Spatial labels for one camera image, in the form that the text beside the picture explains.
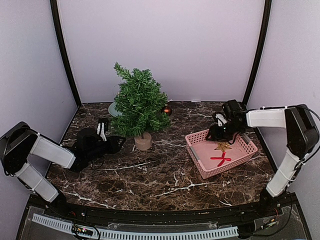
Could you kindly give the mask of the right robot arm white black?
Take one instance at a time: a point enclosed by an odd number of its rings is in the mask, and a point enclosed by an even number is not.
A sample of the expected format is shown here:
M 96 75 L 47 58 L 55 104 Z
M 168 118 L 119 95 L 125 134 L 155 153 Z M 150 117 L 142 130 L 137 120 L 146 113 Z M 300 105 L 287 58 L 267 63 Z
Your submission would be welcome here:
M 233 144 L 236 136 L 249 128 L 285 131 L 284 158 L 264 189 L 272 198 L 280 196 L 295 181 L 302 166 L 320 150 L 320 131 L 314 120 L 319 116 L 305 104 L 248 110 L 233 99 L 222 105 L 222 112 L 212 116 L 214 123 L 208 130 L 208 141 Z

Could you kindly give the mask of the small green christmas tree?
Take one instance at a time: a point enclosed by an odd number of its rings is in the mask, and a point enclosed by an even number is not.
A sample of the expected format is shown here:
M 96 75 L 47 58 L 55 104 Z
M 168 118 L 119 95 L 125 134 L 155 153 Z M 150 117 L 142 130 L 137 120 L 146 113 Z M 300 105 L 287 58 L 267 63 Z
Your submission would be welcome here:
M 115 109 L 122 115 L 114 117 L 111 125 L 120 136 L 133 137 L 138 150 L 146 151 L 152 147 L 151 133 L 171 125 L 170 117 L 162 112 L 168 96 L 150 69 L 129 70 L 116 62 L 114 70 L 121 78 Z

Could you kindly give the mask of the red ribbon bow ornament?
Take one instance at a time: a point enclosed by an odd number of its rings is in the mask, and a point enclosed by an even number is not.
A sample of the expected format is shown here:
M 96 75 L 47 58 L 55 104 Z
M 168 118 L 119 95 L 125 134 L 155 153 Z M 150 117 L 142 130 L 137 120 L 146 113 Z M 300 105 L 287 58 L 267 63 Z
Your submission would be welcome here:
M 220 157 L 211 157 L 211 160 L 220 160 L 217 167 L 221 167 L 225 162 L 230 162 L 232 159 L 230 157 L 226 157 L 226 152 L 222 152 Z

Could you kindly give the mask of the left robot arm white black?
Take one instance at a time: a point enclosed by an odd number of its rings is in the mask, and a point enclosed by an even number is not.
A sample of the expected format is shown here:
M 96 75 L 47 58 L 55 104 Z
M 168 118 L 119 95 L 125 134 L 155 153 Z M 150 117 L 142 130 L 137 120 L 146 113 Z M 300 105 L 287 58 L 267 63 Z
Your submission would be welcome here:
M 51 210 L 58 217 L 67 218 L 71 208 L 65 203 L 66 197 L 28 162 L 28 156 L 38 156 L 79 173 L 95 159 L 121 150 L 126 138 L 106 136 L 107 129 L 108 120 L 103 118 L 97 129 L 81 129 L 75 143 L 71 147 L 63 147 L 21 121 L 0 138 L 0 161 L 4 173 L 17 177 L 32 192 L 51 204 Z

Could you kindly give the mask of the brown ball ornament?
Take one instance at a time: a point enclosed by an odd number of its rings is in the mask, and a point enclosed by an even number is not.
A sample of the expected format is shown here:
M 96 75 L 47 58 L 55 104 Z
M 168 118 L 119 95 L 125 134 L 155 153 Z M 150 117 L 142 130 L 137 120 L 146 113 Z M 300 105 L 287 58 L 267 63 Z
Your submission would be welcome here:
M 168 105 L 165 105 L 161 111 L 165 113 L 167 116 L 171 116 L 173 112 L 172 108 Z

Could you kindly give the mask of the gold star ornament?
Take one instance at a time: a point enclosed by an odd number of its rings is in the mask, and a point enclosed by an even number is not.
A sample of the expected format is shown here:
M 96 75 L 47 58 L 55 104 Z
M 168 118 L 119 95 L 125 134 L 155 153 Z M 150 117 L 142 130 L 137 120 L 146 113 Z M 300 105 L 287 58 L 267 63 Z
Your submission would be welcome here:
M 220 150 L 226 152 L 226 150 L 231 150 L 231 145 L 228 142 L 218 142 L 215 150 Z

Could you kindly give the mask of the pink plastic basket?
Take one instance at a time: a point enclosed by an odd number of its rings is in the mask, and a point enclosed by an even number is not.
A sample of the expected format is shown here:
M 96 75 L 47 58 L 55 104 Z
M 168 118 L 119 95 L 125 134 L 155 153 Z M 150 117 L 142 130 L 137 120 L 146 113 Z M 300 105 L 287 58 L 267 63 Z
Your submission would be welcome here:
M 186 149 L 203 179 L 208 179 L 248 162 L 258 151 L 246 134 L 235 134 L 235 142 L 206 140 L 209 131 L 185 136 Z

